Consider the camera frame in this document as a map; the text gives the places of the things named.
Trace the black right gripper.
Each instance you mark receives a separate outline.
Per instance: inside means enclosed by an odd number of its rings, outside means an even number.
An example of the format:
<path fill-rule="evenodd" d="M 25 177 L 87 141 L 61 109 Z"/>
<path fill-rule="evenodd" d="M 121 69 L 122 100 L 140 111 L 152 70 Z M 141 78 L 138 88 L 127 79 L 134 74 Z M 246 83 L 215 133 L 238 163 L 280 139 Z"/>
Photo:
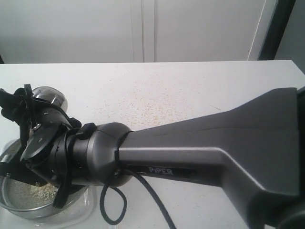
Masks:
<path fill-rule="evenodd" d="M 14 154 L 17 167 L 43 167 L 58 138 L 79 128 L 79 121 L 54 105 L 32 106 L 32 88 L 18 88 L 14 94 L 0 89 L 1 114 L 20 127 L 19 150 Z"/>

